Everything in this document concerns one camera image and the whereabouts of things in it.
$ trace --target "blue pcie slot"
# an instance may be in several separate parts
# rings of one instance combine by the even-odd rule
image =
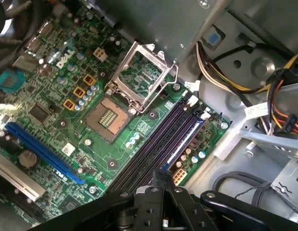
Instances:
[[[174,162],[177,161],[177,159],[180,157],[186,146],[189,144],[191,141],[191,138],[193,138],[201,128],[201,126],[204,124],[205,120],[199,119],[198,122],[194,125],[190,133],[186,135],[184,140],[180,143],[178,148],[171,154],[170,158],[168,161],[162,166],[163,170],[169,170],[170,167],[173,165]]]
[[[70,166],[58,158],[52,151],[45,147],[45,145],[41,144],[38,140],[27,133],[18,124],[10,122],[5,128],[10,134],[18,138],[24,144],[24,146],[33,151],[64,176],[74,180],[77,184],[83,184],[85,182],[75,175],[73,169]]]

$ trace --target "chip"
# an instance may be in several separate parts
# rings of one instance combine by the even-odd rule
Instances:
[[[48,119],[50,112],[38,103],[36,103],[29,111],[29,114],[32,115],[37,121],[43,124]]]
[[[86,124],[99,133],[107,142],[112,142],[130,121],[119,105],[104,98],[85,118]]]
[[[33,87],[33,86],[30,86],[30,87],[28,87],[28,89],[27,89],[27,91],[28,91],[29,93],[32,93],[34,90],[35,90],[35,87]]]

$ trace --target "white pci slot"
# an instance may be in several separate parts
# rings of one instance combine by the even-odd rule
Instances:
[[[0,175],[34,202],[46,192],[45,189],[43,189],[39,184],[23,173],[1,154]]]

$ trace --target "teal connector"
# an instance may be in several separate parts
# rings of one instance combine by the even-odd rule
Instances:
[[[23,72],[7,69],[0,75],[0,90],[6,93],[18,91],[25,80]]]

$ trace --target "motherboard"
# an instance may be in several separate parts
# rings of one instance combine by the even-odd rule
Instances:
[[[84,6],[49,17],[25,45],[34,61],[15,66],[26,80],[0,102],[0,200],[28,223],[133,191],[156,168],[184,185],[230,126],[171,75],[133,110],[108,88],[131,46]],[[144,99],[161,73],[137,53],[118,77]]]

